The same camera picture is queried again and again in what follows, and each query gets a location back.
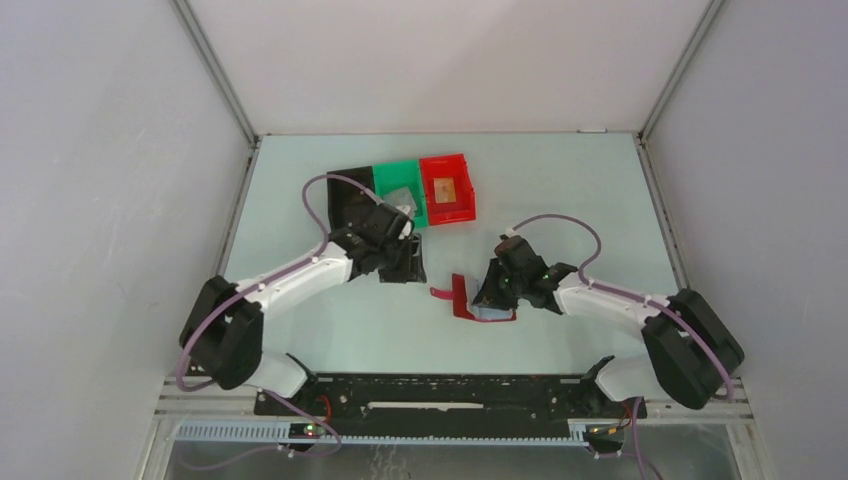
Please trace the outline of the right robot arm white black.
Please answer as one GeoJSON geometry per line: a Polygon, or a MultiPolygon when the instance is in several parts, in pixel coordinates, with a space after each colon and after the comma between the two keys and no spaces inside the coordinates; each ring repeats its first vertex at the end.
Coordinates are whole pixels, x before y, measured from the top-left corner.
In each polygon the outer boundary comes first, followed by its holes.
{"type": "Polygon", "coordinates": [[[629,291],[593,280],[573,265],[547,264],[526,239],[502,236],[471,303],[515,312],[521,301],[599,321],[644,345],[642,355],[610,356],[593,367],[593,383],[583,388],[581,402],[596,418],[610,416],[624,400],[655,394],[700,410],[745,360],[741,345],[699,292],[683,288],[665,297],[629,291]]]}

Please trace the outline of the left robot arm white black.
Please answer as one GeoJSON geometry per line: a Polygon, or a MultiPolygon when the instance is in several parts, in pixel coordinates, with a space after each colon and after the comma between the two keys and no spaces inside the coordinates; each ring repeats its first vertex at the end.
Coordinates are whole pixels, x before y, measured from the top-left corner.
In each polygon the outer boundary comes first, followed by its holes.
{"type": "Polygon", "coordinates": [[[207,280],[179,336],[177,372],[194,362],[223,390],[248,385],[277,394],[292,416],[316,403],[310,373],[288,353],[266,349],[265,324],[327,289],[397,263],[414,222],[385,202],[373,205],[351,226],[320,228],[321,242],[300,258],[239,282],[221,275],[207,280]]]}

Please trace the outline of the red leather card holder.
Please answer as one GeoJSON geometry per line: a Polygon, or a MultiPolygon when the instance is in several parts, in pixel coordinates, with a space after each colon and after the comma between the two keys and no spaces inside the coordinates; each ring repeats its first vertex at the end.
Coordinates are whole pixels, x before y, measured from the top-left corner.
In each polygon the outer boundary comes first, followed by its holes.
{"type": "Polygon", "coordinates": [[[433,298],[450,302],[454,317],[482,323],[474,320],[472,313],[474,305],[471,304],[472,295],[476,294],[479,288],[480,283],[474,277],[453,273],[449,288],[443,289],[429,286],[429,294],[433,298]]]}

